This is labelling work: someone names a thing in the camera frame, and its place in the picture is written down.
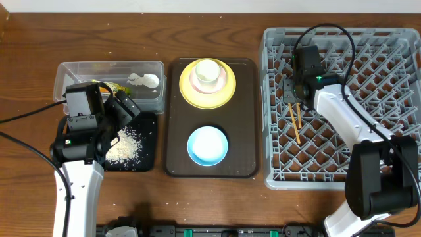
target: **transparent bin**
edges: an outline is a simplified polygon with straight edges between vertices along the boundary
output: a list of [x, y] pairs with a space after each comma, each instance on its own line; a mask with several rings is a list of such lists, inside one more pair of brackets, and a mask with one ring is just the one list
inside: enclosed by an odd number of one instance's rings
[[[147, 86], [134, 86], [129, 83], [131, 73], [139, 76], [155, 74], [159, 79], [156, 88]], [[114, 82], [120, 86], [131, 89], [130, 97], [142, 111], [151, 111], [156, 114], [164, 113], [166, 76], [164, 64], [160, 61], [96, 61], [96, 62], [67, 62], [61, 63], [57, 69], [54, 83], [54, 101], [62, 101], [66, 87], [89, 80], [100, 82]], [[64, 104], [64, 113], [68, 114], [67, 104]]]

